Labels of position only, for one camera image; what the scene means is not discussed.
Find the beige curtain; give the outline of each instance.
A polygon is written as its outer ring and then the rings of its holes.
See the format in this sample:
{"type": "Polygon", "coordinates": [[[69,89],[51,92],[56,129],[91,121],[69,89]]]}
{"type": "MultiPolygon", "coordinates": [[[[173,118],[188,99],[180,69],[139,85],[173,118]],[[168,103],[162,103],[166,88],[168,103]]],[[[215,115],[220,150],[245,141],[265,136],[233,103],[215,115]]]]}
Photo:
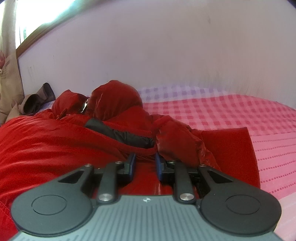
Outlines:
{"type": "Polygon", "coordinates": [[[17,0],[5,0],[0,5],[0,125],[5,123],[13,99],[18,103],[24,99],[15,50],[16,4],[17,0]]]}

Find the bed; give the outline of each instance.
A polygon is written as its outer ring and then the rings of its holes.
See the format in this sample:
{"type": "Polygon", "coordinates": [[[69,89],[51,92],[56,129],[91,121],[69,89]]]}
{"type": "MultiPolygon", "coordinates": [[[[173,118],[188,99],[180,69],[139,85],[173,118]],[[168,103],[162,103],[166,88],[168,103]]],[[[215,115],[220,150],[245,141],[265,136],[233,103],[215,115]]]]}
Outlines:
{"type": "MultiPolygon", "coordinates": [[[[276,227],[285,241],[296,240],[296,111],[261,98],[222,89],[164,85],[138,89],[149,114],[170,115],[201,130],[247,127],[257,158],[261,189],[282,207],[276,227]]],[[[42,110],[50,108],[47,103],[42,110]]]]}

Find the pink bed sheet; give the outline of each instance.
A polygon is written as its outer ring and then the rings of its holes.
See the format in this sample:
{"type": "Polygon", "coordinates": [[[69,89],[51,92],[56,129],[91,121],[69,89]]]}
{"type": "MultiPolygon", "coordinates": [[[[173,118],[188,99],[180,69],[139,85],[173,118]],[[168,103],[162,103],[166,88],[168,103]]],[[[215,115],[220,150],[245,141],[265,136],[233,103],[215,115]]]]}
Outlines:
{"type": "Polygon", "coordinates": [[[170,115],[192,128],[246,126],[261,189],[274,195],[282,206],[275,232],[283,240],[296,240],[296,110],[256,97],[188,85],[144,88],[139,93],[150,114],[170,115]]]}

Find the window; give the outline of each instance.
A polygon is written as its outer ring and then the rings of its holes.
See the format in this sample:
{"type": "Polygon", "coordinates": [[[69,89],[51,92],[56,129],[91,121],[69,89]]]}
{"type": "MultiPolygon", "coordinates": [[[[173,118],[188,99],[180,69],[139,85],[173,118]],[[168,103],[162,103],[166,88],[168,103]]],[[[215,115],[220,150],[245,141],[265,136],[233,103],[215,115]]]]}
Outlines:
{"type": "Polygon", "coordinates": [[[16,48],[40,25],[50,23],[75,0],[17,0],[16,48]]]}

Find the gray ribbed plate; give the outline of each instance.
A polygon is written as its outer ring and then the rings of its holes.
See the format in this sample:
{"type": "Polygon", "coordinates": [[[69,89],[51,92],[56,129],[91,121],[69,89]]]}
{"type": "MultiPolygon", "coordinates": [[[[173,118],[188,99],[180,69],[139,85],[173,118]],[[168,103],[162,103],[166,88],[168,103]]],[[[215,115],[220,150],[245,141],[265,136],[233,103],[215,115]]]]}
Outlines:
{"type": "Polygon", "coordinates": [[[70,234],[44,238],[19,232],[13,241],[280,241],[274,233],[236,237],[219,232],[193,205],[172,196],[121,196],[112,205],[98,207],[93,218],[70,234]]]}

